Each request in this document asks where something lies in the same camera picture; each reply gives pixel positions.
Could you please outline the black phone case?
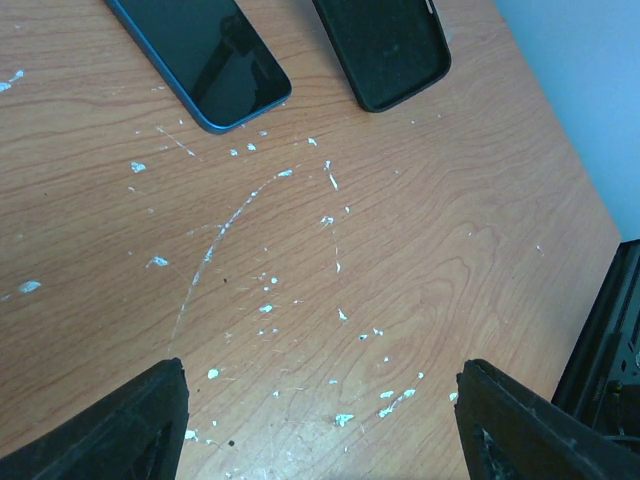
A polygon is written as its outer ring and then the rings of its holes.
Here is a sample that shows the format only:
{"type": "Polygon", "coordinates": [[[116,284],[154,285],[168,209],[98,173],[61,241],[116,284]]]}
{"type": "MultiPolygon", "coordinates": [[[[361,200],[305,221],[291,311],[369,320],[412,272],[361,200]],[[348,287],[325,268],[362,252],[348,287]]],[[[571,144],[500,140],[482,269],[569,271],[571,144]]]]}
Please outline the black phone case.
{"type": "Polygon", "coordinates": [[[446,76],[452,58],[426,0],[323,0],[314,7],[359,106],[391,109],[446,76]]]}

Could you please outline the blue phone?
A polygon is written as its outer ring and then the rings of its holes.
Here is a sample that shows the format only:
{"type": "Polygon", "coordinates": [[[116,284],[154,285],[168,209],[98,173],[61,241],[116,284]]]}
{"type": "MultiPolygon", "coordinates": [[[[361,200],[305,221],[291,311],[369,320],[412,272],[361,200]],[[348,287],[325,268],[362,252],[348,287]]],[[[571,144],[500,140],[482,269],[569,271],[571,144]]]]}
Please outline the blue phone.
{"type": "Polygon", "coordinates": [[[285,102],[292,84],[234,1],[108,1],[196,123],[225,133],[285,102]]]}

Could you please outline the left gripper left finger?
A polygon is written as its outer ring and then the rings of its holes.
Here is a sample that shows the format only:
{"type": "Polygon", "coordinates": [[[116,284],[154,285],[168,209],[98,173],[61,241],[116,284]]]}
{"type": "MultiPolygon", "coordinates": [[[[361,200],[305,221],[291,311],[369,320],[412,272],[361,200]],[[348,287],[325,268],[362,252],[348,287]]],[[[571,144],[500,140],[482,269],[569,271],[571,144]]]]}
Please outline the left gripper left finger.
{"type": "Polygon", "coordinates": [[[177,358],[162,360],[1,458],[3,479],[173,479],[188,423],[177,358]]]}

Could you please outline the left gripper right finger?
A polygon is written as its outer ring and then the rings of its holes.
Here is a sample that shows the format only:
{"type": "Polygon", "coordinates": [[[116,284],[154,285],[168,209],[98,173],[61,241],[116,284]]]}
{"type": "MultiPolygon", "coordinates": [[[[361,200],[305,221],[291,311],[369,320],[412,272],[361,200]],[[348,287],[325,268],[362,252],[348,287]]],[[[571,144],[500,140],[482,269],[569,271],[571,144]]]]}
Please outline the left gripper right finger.
{"type": "Polygon", "coordinates": [[[637,479],[639,455],[483,359],[456,377],[454,413],[471,479],[637,479]]]}

